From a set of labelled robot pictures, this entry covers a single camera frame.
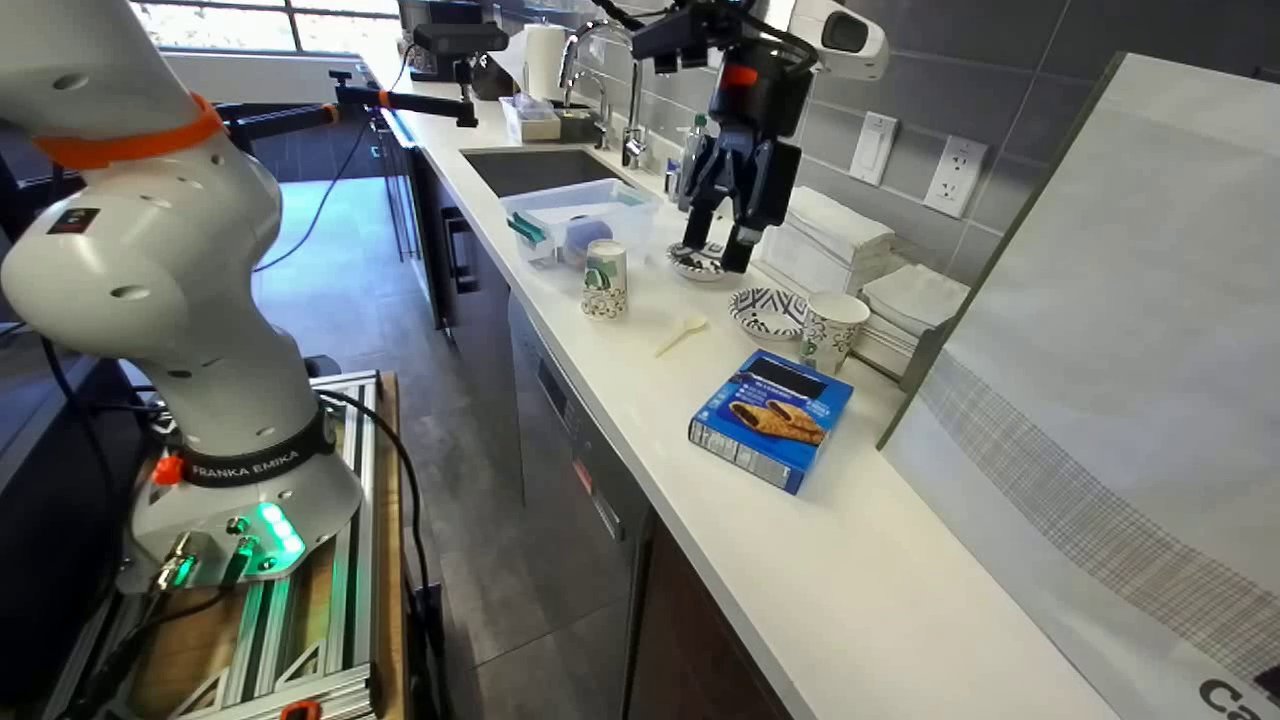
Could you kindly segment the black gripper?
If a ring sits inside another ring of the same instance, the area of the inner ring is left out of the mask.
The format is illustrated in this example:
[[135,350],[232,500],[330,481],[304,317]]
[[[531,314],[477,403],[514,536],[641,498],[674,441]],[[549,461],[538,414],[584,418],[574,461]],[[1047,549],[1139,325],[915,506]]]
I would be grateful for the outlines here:
[[711,218],[721,200],[733,200],[739,222],[727,234],[721,268],[749,274],[754,250],[763,238],[754,224],[782,224],[788,213],[788,187],[800,167],[788,135],[800,123],[810,89],[812,62],[788,46],[749,41],[727,52],[711,95],[721,133],[695,149],[693,187],[683,194],[687,228],[679,262],[695,262],[709,250]]

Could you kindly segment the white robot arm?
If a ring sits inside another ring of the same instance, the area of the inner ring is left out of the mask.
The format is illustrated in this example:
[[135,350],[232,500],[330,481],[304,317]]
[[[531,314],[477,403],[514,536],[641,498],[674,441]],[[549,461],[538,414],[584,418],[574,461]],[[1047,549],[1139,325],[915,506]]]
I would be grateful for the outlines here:
[[282,580],[363,506],[296,346],[254,299],[282,184],[126,0],[0,0],[0,119],[86,179],[5,255],[41,336],[135,366],[178,419],[132,545],[194,585]]

